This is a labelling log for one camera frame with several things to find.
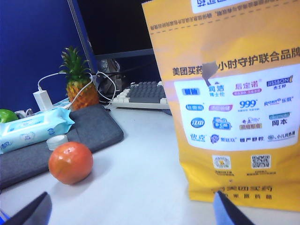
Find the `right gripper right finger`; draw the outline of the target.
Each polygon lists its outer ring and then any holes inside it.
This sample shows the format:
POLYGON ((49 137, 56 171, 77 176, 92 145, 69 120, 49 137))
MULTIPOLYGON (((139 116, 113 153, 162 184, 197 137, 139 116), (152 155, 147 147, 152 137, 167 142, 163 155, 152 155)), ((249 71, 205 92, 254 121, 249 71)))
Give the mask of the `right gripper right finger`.
POLYGON ((214 194, 214 214, 217 225, 257 225, 222 191, 214 194))

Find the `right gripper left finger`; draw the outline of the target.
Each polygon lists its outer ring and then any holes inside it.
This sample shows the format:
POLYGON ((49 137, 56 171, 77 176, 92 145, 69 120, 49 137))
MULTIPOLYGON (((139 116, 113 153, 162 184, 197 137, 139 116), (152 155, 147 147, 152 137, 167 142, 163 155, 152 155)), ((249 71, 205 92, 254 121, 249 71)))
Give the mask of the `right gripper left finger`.
POLYGON ((3 210, 0 210, 0 224, 47 225, 50 220, 51 212, 52 201, 50 195, 47 192, 43 192, 11 217, 3 210))

